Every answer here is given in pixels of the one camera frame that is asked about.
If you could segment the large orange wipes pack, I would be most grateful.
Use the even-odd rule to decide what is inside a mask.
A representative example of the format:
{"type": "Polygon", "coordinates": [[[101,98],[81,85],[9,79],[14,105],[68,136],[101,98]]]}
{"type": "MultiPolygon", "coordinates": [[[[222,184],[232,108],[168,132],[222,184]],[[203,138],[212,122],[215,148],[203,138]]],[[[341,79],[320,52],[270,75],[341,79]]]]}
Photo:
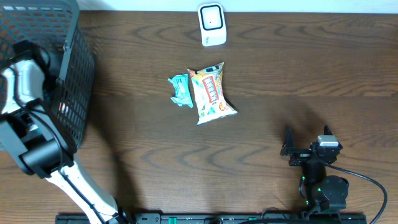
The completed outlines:
{"type": "Polygon", "coordinates": [[[198,110],[197,126],[238,113],[224,98],[223,67],[221,62],[198,71],[187,70],[198,110]]]}

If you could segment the teal snack wrapper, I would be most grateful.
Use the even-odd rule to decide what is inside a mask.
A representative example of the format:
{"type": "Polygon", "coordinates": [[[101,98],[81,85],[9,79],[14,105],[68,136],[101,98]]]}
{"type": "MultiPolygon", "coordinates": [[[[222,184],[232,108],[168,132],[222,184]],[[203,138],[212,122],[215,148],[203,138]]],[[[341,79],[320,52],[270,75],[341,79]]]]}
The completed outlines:
{"type": "Polygon", "coordinates": [[[189,90],[188,74],[185,73],[176,75],[172,78],[169,78],[168,81],[175,89],[175,95],[170,99],[178,106],[187,105],[190,108],[193,108],[193,101],[189,90]]]}

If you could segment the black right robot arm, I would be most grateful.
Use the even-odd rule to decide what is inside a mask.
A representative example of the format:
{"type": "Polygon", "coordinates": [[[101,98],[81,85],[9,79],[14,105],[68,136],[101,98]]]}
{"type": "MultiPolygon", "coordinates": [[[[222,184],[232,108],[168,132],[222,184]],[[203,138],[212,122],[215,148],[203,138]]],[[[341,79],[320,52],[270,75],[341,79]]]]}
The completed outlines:
{"type": "Polygon", "coordinates": [[[328,126],[323,131],[308,148],[299,149],[295,146],[291,130],[287,129],[280,152],[282,156],[289,157],[290,166],[302,168],[299,192],[306,200],[307,209],[300,213],[300,217],[307,220],[314,219],[317,215],[338,216],[340,210],[346,208],[348,181],[326,174],[326,166],[336,161],[343,146],[328,126]]]}

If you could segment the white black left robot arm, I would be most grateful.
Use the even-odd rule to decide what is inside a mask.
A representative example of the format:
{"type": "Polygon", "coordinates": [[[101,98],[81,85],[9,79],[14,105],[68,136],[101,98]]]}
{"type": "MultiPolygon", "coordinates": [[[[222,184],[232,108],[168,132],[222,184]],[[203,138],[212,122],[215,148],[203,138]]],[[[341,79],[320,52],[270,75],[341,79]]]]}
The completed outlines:
{"type": "Polygon", "coordinates": [[[82,168],[73,139],[45,102],[57,85],[50,74],[50,54],[23,40],[1,64],[1,150],[27,175],[60,188],[90,223],[134,223],[116,199],[82,168]]]}

